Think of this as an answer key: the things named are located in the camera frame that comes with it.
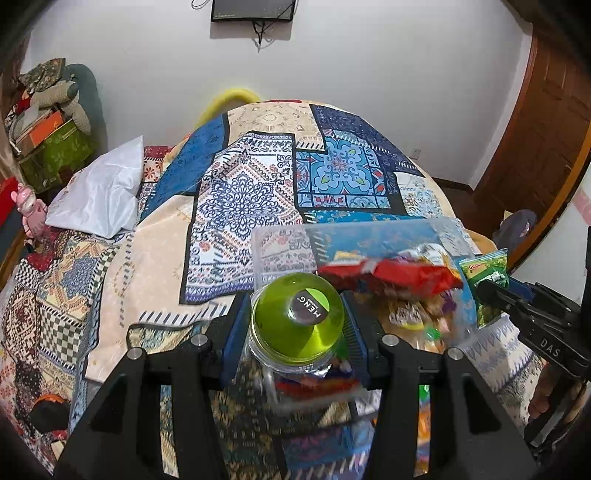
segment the bed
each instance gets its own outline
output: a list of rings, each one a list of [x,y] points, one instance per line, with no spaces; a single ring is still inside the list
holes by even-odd
[[[22,260],[4,290],[0,406],[50,472],[128,348],[172,349],[223,315],[236,292],[252,289],[252,228],[455,217],[433,179],[376,129],[321,103],[245,105],[174,148],[146,147],[144,157],[132,232],[107,240],[52,229],[51,251]],[[516,328],[503,317],[464,350],[523,427],[542,365],[517,341]],[[310,478],[332,468],[335,478],[358,478],[372,436],[364,415],[375,405],[275,416],[265,409],[260,375],[246,358],[235,382],[213,396],[230,477]],[[69,403],[65,430],[35,427],[31,410],[44,395]],[[311,455],[305,445],[316,445],[313,462],[303,460]],[[174,475],[166,389],[161,448],[164,470]]]

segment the metal screw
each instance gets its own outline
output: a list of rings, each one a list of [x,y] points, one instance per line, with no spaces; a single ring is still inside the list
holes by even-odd
[[[447,351],[449,358],[452,360],[461,360],[464,358],[464,352],[462,352],[459,348],[452,347]]]
[[[382,341],[384,345],[397,346],[400,339],[396,335],[388,334],[382,337]]]
[[[207,340],[209,340],[207,338],[207,335],[204,335],[202,333],[198,333],[197,335],[193,335],[191,337],[191,343],[194,346],[203,346],[207,343]]]
[[[134,346],[133,348],[127,350],[127,358],[137,360],[139,357],[142,356],[143,353],[144,351],[141,348]]]

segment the wooden floor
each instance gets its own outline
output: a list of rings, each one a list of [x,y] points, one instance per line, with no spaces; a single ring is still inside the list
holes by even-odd
[[[476,204],[471,192],[448,187],[441,187],[441,189],[447,196],[449,203],[452,204],[453,211],[462,221],[464,227],[492,239],[493,232],[499,229],[502,220],[497,218],[498,213],[493,213],[486,205]]]

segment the green box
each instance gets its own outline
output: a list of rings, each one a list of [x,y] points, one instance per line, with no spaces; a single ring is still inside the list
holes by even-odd
[[[75,172],[86,166],[86,160],[95,147],[92,139],[78,130],[73,120],[68,120],[23,158],[19,165],[26,181],[36,193],[41,193],[64,184],[60,178],[63,167]]]

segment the pillow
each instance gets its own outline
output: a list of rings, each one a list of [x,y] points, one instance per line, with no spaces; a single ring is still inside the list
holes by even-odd
[[[57,194],[47,211],[46,224],[104,238],[133,230],[143,168],[144,137],[101,155]]]

